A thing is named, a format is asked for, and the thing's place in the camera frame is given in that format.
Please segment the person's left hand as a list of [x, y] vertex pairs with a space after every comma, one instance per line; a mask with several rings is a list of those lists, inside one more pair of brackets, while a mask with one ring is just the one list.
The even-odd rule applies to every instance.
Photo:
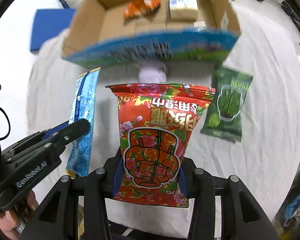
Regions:
[[[33, 215], [39, 206], [33, 190], [29, 191], [26, 201], [30, 210], [30, 215]], [[19, 233], [14, 228], [18, 227], [20, 223], [21, 219], [13, 210], [0, 212], [0, 230], [7, 239], [17, 240], [19, 238]]]

